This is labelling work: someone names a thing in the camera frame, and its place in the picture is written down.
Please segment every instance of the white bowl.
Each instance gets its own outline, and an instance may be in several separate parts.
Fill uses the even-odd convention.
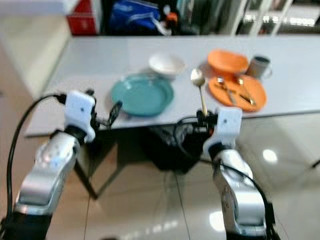
[[[167,53],[156,53],[150,57],[149,67],[158,74],[171,77],[180,74],[186,65],[176,56]]]

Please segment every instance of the blue bag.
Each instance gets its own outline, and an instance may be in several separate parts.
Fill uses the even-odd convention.
[[[157,4],[142,0],[119,0],[113,5],[109,30],[112,32],[134,32],[141,28],[156,31],[154,20],[160,19]]]

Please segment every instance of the mug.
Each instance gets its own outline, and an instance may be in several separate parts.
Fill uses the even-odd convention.
[[[270,78],[272,75],[270,60],[265,56],[254,56],[245,74],[259,80]]]

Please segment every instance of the orange plate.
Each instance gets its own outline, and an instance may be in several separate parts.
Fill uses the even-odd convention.
[[[246,91],[243,86],[239,85],[236,82],[236,77],[231,76],[225,76],[224,81],[225,84],[228,86],[230,90],[236,91],[236,93],[233,93],[234,99],[236,101],[236,106],[241,108],[243,111],[246,112],[256,112],[262,109],[266,102],[267,102],[267,96],[264,87],[261,85],[261,83],[256,80],[255,78],[248,76],[248,75],[242,75],[241,78],[243,79],[244,85],[246,89],[249,91],[251,96],[256,102],[256,105],[252,106],[249,102],[244,100],[239,94],[242,94],[244,96],[246,95]],[[233,106],[232,102],[230,101],[228,94],[225,90],[218,87],[219,83],[217,80],[217,77],[213,77],[208,86],[211,94],[222,104],[227,106]]]
[[[220,49],[209,53],[208,63],[220,74],[243,73],[249,66],[246,56]]]

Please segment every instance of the orange bowl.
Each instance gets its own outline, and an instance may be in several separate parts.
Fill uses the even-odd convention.
[[[208,63],[220,75],[243,73],[249,66],[245,56],[220,49],[209,53]]]

